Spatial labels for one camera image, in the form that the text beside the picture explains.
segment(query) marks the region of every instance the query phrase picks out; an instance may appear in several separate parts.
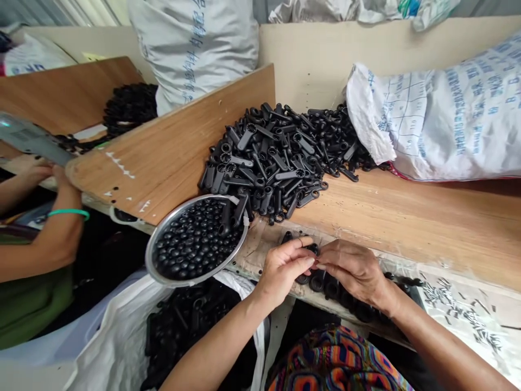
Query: gray power tool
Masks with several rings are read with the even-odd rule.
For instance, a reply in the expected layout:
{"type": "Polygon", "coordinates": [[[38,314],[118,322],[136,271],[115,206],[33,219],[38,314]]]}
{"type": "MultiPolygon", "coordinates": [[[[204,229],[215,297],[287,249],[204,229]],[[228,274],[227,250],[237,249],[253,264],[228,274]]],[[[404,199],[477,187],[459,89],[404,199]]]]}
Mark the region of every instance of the gray power tool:
{"type": "Polygon", "coordinates": [[[26,119],[0,111],[0,140],[16,149],[35,155],[64,167],[76,156],[61,149],[56,137],[26,119]]]}

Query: woman's hand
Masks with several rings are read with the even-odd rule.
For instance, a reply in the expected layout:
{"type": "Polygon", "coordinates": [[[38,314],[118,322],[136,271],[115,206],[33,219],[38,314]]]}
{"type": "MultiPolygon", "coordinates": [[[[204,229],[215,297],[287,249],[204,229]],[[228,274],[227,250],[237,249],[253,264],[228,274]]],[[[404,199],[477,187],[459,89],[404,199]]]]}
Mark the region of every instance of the woman's hand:
{"type": "Polygon", "coordinates": [[[268,302],[272,310],[282,304],[295,279],[310,274],[315,254],[303,247],[312,243],[311,237],[302,236],[268,251],[262,276],[252,294],[268,302]]]}
{"type": "Polygon", "coordinates": [[[316,267],[339,280],[358,300],[385,314],[397,311],[399,300],[394,284],[384,277],[370,249],[337,239],[321,248],[316,267]]]}
{"type": "Polygon", "coordinates": [[[54,165],[53,175],[54,175],[54,179],[56,179],[56,184],[58,185],[58,188],[61,188],[64,186],[73,187],[71,182],[69,181],[69,178],[65,175],[65,169],[63,167],[54,165]]]}
{"type": "Polygon", "coordinates": [[[27,170],[26,175],[30,180],[39,184],[53,176],[53,164],[45,159],[39,159],[27,170]]]}

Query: wooden divider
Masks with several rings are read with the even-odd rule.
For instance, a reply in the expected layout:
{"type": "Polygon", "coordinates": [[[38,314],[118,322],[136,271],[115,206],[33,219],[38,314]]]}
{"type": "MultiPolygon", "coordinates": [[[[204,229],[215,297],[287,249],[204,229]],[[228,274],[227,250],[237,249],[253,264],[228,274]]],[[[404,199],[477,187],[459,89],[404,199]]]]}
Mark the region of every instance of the wooden divider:
{"type": "Polygon", "coordinates": [[[225,125],[264,102],[275,105],[273,65],[71,161],[67,175],[84,192],[157,225],[197,195],[208,148],[222,138],[225,125]]]}
{"type": "MultiPolygon", "coordinates": [[[[74,134],[103,121],[112,91],[143,78],[128,57],[0,78],[0,111],[52,134],[74,134]]],[[[0,157],[22,153],[0,141],[0,157]]]]}

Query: wooden board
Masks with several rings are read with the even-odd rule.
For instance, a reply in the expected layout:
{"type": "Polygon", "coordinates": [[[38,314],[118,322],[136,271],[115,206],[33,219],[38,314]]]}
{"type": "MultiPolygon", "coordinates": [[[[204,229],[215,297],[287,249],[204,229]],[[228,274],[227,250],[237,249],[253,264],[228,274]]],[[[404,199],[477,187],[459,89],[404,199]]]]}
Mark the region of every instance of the wooden board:
{"type": "Polygon", "coordinates": [[[52,134],[76,133],[102,122],[114,88],[142,81],[127,57],[3,77],[0,111],[52,134]]]}
{"type": "Polygon", "coordinates": [[[275,105],[272,65],[261,68],[67,165],[81,190],[157,225],[197,195],[208,147],[245,108],[275,105]]]}
{"type": "Polygon", "coordinates": [[[428,184],[357,171],[292,222],[521,291],[521,180],[428,184]]]}

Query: aluminum bowl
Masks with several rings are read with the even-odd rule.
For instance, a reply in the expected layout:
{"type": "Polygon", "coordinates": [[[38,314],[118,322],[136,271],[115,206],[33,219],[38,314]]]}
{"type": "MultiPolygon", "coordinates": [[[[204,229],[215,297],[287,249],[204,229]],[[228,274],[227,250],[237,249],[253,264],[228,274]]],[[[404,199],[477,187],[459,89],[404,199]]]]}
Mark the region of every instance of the aluminum bowl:
{"type": "Polygon", "coordinates": [[[246,239],[246,234],[248,233],[248,226],[249,226],[249,220],[248,215],[246,211],[244,211],[244,230],[243,234],[240,237],[239,243],[235,247],[235,249],[232,251],[230,255],[228,255],[228,258],[224,260],[223,263],[218,265],[215,269],[212,271],[203,274],[202,276],[196,277],[194,279],[190,280],[171,280],[169,278],[164,277],[161,275],[156,267],[154,266],[154,258],[157,255],[157,248],[156,243],[161,238],[161,235],[165,231],[166,228],[170,227],[170,223],[174,221],[176,218],[179,217],[179,215],[182,215],[184,212],[186,212],[190,207],[192,207],[196,202],[200,200],[204,200],[207,198],[213,198],[213,199],[221,199],[226,200],[229,199],[234,204],[238,204],[239,200],[236,197],[232,197],[230,195],[218,195],[218,194],[207,194],[207,195],[201,195],[199,197],[192,198],[189,201],[186,201],[184,204],[181,204],[176,209],[174,209],[172,212],[170,212],[156,227],[154,232],[152,233],[152,236],[150,237],[150,240],[148,240],[147,244],[147,250],[145,252],[145,266],[147,267],[148,273],[150,273],[150,276],[159,282],[161,285],[165,285],[169,288],[180,288],[180,287],[187,287],[187,286],[194,286],[196,284],[199,284],[199,282],[203,282],[207,279],[209,279],[211,276],[213,276],[215,273],[221,271],[226,267],[227,264],[237,255],[240,248],[242,247],[244,240],[246,239]]]}

